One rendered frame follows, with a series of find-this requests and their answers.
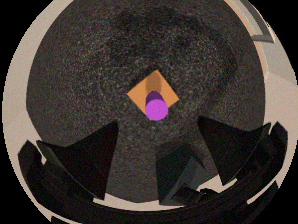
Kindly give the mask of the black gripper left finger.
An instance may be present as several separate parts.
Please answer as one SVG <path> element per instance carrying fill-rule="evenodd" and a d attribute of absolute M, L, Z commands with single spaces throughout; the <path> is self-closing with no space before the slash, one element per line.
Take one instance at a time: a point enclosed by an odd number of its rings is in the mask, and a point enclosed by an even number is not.
<path fill-rule="evenodd" d="M 37 140 L 36 144 L 45 159 L 63 168 L 86 192 L 92 193 L 94 198 L 105 201 L 106 183 L 117 135 L 117 121 L 113 121 L 68 147 L 59 147 L 41 140 Z"/>

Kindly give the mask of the purple marker cap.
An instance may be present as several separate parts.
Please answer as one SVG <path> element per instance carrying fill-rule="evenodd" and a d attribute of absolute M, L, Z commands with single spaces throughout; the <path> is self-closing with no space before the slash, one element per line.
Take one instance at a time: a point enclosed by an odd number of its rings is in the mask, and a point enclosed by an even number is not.
<path fill-rule="evenodd" d="M 161 120 L 168 112 L 168 105 L 160 93 L 152 92 L 146 96 L 146 115 L 152 120 Z"/>

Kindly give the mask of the orange block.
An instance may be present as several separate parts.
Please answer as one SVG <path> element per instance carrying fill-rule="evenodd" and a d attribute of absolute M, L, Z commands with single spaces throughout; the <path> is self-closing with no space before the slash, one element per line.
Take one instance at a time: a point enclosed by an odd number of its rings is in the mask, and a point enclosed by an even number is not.
<path fill-rule="evenodd" d="M 154 71 L 150 73 L 149 76 L 146 76 L 144 80 L 141 80 L 140 83 L 134 85 L 126 95 L 128 95 L 146 115 L 146 96 L 152 92 L 160 93 L 168 107 L 172 105 L 174 101 L 177 103 L 177 101 L 180 100 L 176 93 L 174 93 L 172 87 L 170 87 L 168 81 L 165 81 L 164 77 L 162 77 L 157 69 L 154 69 Z"/>

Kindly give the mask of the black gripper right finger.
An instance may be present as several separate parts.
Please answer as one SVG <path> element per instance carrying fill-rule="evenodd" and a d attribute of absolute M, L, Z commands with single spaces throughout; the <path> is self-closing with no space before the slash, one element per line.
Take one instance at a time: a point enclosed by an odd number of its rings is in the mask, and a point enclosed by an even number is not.
<path fill-rule="evenodd" d="M 253 155 L 259 140 L 269 133 L 271 121 L 250 132 L 204 116 L 198 116 L 197 125 L 216 164 L 223 186 L 235 179 L 235 175 Z"/>

